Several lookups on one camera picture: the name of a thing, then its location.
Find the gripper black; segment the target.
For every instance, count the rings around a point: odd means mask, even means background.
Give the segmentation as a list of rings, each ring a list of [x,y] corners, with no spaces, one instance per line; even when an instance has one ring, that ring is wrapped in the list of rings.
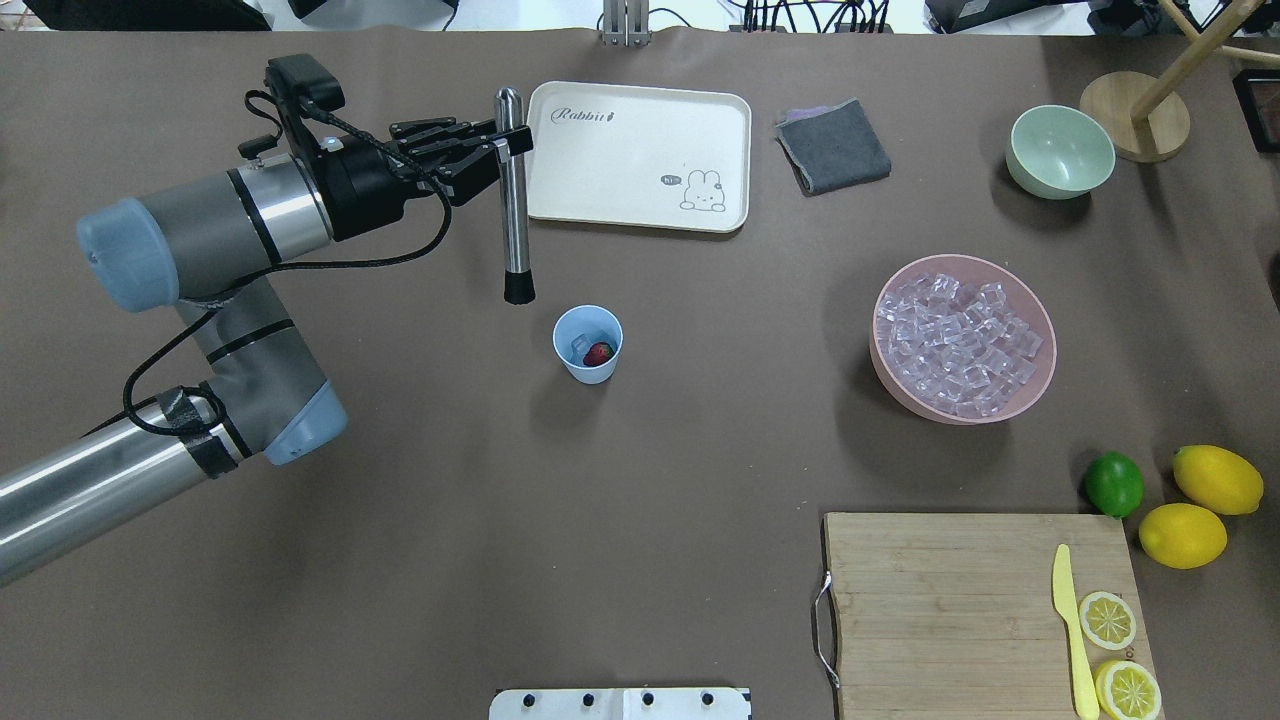
[[[534,146],[529,126],[498,131],[494,119],[460,122],[454,117],[394,123],[390,138],[428,141],[420,149],[420,165],[440,186],[452,208],[461,208],[499,179],[499,140],[506,141],[512,158]],[[335,151],[316,151],[316,183],[334,241],[398,222],[406,202],[433,195],[416,179],[394,170],[371,145],[352,135],[339,141],[342,147]]]

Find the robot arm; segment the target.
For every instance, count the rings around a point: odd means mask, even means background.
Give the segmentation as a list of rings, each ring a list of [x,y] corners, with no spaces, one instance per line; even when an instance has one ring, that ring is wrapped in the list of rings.
[[[393,124],[389,141],[330,111],[280,108],[274,135],[220,176],[119,202],[77,222],[77,245],[125,313],[170,307],[182,329],[116,387],[116,413],[3,475],[3,583],[262,455],[292,462],[348,416],[270,284],[283,272],[411,263],[454,209],[503,191],[509,304],[536,293],[529,263],[517,111]]]

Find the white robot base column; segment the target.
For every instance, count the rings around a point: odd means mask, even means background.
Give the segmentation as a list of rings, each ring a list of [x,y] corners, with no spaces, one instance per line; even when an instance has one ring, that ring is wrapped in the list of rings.
[[[616,687],[508,689],[489,719],[751,719],[749,689],[733,687]]]

